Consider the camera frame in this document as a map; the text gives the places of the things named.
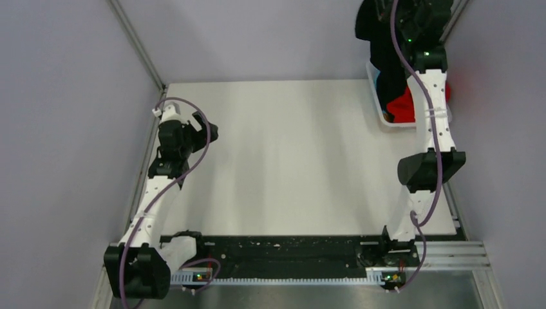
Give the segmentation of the black t shirt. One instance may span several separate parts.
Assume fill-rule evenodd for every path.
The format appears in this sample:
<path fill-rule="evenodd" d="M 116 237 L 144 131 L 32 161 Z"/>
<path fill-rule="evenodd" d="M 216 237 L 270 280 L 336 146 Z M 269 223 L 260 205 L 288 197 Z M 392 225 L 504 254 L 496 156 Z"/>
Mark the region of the black t shirt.
<path fill-rule="evenodd" d="M 375 1 L 363 1 L 355 21 L 355 37 L 370 43 L 370 62 L 379 70 L 376 91 L 381 108 L 404 93 L 405 70 L 393 46 L 390 27 L 378 20 Z"/>

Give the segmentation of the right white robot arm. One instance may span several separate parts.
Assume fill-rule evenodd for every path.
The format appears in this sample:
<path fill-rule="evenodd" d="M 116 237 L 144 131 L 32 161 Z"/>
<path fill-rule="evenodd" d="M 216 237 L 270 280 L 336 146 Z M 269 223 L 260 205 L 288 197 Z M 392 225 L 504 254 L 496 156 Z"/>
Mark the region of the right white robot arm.
<path fill-rule="evenodd" d="M 394 50 L 407 76 L 417 134 L 415 154 L 399 160 L 400 206 L 384 227 L 389 241 L 377 248 L 379 260 L 395 265 L 400 243 L 412 243 L 431 219 L 442 186 L 466 162 L 456 149 L 447 108 L 447 53 L 442 35 L 451 1 L 377 1 L 379 21 L 388 23 Z"/>

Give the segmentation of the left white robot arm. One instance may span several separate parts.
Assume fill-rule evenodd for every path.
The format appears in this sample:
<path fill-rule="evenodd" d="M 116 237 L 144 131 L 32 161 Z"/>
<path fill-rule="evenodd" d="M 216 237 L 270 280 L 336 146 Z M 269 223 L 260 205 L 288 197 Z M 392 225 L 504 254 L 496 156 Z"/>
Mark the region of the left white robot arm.
<path fill-rule="evenodd" d="M 195 168 L 190 156 L 206 154 L 218 137 L 218 128 L 200 109 L 193 120 L 185 119 L 176 104 L 154 110 L 159 119 L 158 146 L 147 170 L 144 195 L 126 233 L 104 253 L 104 266 L 114 297 L 119 299 L 163 299 L 171 276 L 185 263 L 201 265 L 206 248 L 199 233 L 183 232 L 162 241 L 162 233 L 175 198 L 185 178 Z"/>

